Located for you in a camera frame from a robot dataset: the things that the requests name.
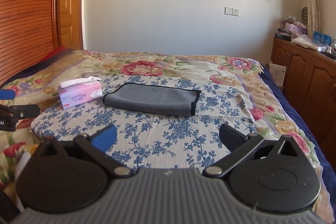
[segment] blue packaging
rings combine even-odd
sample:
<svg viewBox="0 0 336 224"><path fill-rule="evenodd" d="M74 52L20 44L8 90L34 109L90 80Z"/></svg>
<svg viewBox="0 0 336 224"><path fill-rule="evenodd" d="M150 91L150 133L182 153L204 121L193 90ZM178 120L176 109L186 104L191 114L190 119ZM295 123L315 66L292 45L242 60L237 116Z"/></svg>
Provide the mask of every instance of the blue packaging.
<svg viewBox="0 0 336 224"><path fill-rule="evenodd" d="M331 36L324 34L323 35L323 43L327 45L331 45Z"/></svg>
<svg viewBox="0 0 336 224"><path fill-rule="evenodd" d="M321 43L321 36L322 34L320 32L314 31L313 41Z"/></svg>

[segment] blue gripper pad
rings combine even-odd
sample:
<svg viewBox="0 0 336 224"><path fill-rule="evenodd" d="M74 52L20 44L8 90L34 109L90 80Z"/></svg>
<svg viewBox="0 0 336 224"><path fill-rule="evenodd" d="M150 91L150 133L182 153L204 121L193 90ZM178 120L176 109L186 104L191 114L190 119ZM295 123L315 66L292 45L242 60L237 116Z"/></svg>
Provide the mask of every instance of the blue gripper pad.
<svg viewBox="0 0 336 224"><path fill-rule="evenodd" d="M14 90L0 90L0 100L13 100L14 98Z"/></svg>
<svg viewBox="0 0 336 224"><path fill-rule="evenodd" d="M109 124L97 133L91 136L91 144L98 148L100 151L106 153L106 151L117 140L117 128L113 124Z"/></svg>

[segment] folded gray cloth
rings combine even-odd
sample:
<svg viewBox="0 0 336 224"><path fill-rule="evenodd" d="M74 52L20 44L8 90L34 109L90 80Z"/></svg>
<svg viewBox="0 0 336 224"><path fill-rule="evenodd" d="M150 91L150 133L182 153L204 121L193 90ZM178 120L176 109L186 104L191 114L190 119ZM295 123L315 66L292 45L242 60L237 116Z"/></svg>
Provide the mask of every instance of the folded gray cloth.
<svg viewBox="0 0 336 224"><path fill-rule="evenodd" d="M194 116L200 90L125 83L103 97L109 106L161 115Z"/></svg>

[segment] black circular joint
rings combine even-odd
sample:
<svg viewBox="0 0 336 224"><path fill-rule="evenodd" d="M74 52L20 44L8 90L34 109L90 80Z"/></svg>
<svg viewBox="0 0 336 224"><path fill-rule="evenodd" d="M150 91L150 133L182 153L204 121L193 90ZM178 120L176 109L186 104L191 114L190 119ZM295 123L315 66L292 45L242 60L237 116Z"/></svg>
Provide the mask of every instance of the black circular joint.
<svg viewBox="0 0 336 224"><path fill-rule="evenodd" d="M314 170L298 157L266 157L236 167L228 178L233 194L250 207L268 213L310 208L320 192Z"/></svg>
<svg viewBox="0 0 336 224"><path fill-rule="evenodd" d="M34 169L34 175L21 180L17 190L25 206L44 213L84 208L101 196L108 181L100 167L85 160L44 157Z"/></svg>
<svg viewBox="0 0 336 224"><path fill-rule="evenodd" d="M270 168L258 174L258 182L269 190L283 191L293 188L297 178L286 169Z"/></svg>

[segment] gray gripper base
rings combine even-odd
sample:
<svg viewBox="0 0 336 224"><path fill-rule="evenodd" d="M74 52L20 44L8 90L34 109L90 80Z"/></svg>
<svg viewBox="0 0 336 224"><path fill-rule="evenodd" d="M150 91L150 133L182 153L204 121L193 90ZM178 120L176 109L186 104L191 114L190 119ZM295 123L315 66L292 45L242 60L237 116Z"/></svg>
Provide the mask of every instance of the gray gripper base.
<svg viewBox="0 0 336 224"><path fill-rule="evenodd" d="M96 203L85 209L49 215L27 209L13 224L315 224L310 210L271 215L237 201L225 183L202 176L195 168L141 169L117 179Z"/></svg>

